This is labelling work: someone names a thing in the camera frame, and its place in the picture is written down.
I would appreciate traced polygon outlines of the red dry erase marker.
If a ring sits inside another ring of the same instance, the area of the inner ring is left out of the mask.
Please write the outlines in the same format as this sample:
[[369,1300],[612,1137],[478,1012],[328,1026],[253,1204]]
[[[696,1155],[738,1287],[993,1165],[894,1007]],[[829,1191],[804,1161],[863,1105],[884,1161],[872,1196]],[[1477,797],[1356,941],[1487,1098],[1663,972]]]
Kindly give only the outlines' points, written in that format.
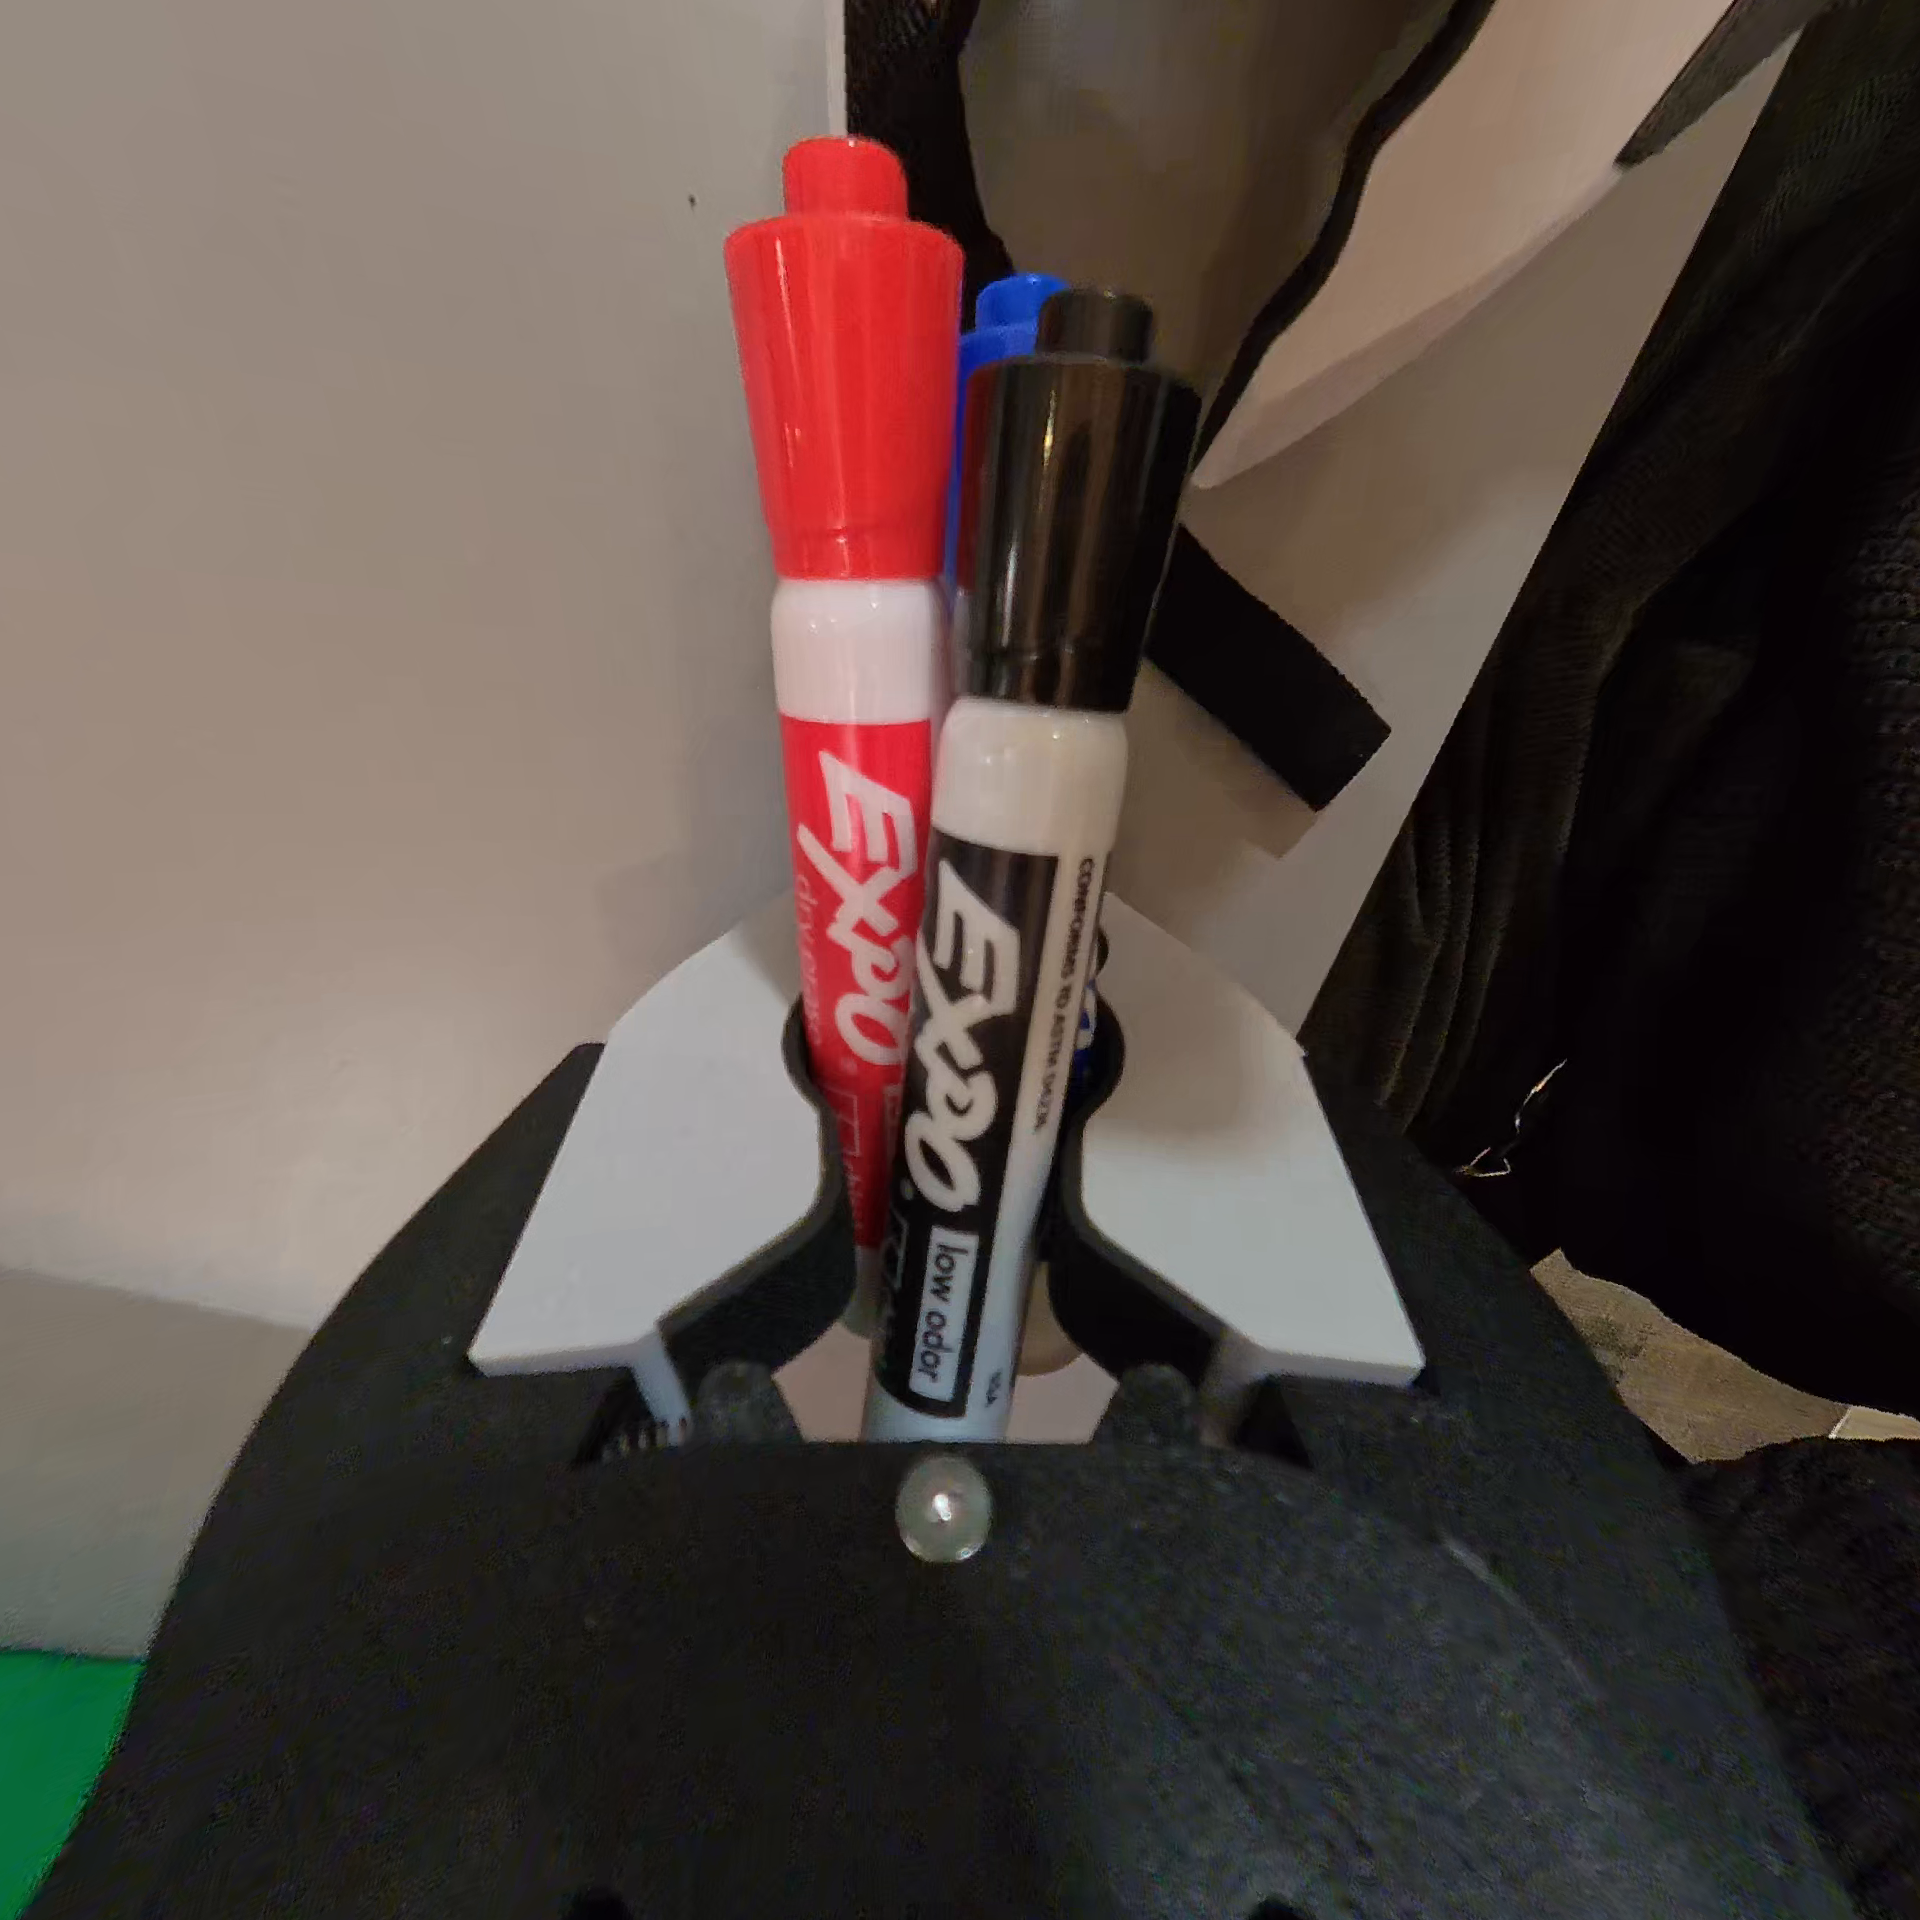
[[948,686],[965,256],[910,217],[898,156],[817,137],[782,158],[782,211],[732,231],[726,275],[775,574],[804,1033],[848,1176],[845,1325],[870,1338]]

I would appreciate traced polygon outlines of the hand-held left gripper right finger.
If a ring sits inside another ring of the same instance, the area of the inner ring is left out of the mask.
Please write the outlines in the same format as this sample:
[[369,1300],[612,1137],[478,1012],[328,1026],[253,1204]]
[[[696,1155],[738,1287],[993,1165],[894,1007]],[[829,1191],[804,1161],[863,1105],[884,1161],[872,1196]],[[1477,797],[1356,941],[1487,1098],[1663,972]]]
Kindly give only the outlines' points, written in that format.
[[1297,1038],[1117,897],[1068,1116],[1053,1313],[1109,1377],[1164,1365],[1232,1438],[1268,1380],[1406,1391],[1429,1357]]

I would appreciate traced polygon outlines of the green plastic bin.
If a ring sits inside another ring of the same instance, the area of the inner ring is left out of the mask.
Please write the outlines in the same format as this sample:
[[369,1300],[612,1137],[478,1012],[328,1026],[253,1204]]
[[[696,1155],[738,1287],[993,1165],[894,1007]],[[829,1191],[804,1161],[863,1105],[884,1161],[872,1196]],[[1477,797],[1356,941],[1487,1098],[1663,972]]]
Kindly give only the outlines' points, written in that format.
[[24,1912],[90,1798],[141,1659],[3,1652],[3,1915]]

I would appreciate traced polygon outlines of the blue dry erase marker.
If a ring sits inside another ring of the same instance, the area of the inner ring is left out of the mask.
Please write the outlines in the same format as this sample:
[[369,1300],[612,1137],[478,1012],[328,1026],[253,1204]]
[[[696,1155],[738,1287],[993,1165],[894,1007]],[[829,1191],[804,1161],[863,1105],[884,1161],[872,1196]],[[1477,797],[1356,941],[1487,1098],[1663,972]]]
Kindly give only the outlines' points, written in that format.
[[[969,493],[965,441],[971,378],[986,364],[1032,353],[1043,306],[1060,293],[1066,293],[1066,289],[1066,280],[1043,272],[1013,272],[993,280],[976,296],[971,307],[971,324],[958,337],[941,576],[950,613],[950,698],[961,695],[969,674],[967,617],[971,588],[963,585],[958,548]],[[1064,1122],[1073,1122],[1073,1118],[1089,1100],[1099,1026],[1099,975],[1107,961],[1107,949],[1109,942],[1103,925],[1094,925],[1089,974],[1084,982],[1084,995],[1073,1038],[1073,1067],[1068,1072],[1066,1094],[1062,1104]]]

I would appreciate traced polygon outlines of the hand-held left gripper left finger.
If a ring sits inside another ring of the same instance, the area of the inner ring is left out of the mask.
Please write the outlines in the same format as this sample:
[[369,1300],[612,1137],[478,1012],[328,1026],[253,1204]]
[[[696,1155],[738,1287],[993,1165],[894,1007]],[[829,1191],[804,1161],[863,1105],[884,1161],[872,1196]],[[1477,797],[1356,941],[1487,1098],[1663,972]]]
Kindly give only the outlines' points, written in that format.
[[488,1377],[623,1371],[683,1428],[728,1362],[775,1371],[857,1278],[808,1072],[792,911],[759,911],[615,1021],[469,1349]]

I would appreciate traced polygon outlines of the black dry erase marker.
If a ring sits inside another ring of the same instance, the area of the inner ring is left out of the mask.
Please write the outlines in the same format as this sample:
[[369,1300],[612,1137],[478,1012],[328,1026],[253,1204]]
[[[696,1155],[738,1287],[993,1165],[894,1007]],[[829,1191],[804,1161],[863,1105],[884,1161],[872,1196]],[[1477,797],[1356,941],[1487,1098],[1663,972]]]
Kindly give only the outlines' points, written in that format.
[[1199,396],[1073,289],[973,374],[965,659],[941,728],[863,1441],[998,1441]]

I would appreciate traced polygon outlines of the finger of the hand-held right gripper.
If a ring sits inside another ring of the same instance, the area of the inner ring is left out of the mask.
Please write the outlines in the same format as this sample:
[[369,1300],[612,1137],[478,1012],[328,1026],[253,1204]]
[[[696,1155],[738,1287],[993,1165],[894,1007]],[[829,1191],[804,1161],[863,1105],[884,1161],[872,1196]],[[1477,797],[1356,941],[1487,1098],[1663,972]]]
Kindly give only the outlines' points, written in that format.
[[1195,483],[1348,409],[1605,197],[1724,6],[1447,4],[1347,137],[1307,253],[1214,392]]
[[979,4],[988,227],[1016,269],[1150,302],[1164,361],[1229,364],[1440,23],[1437,3]]

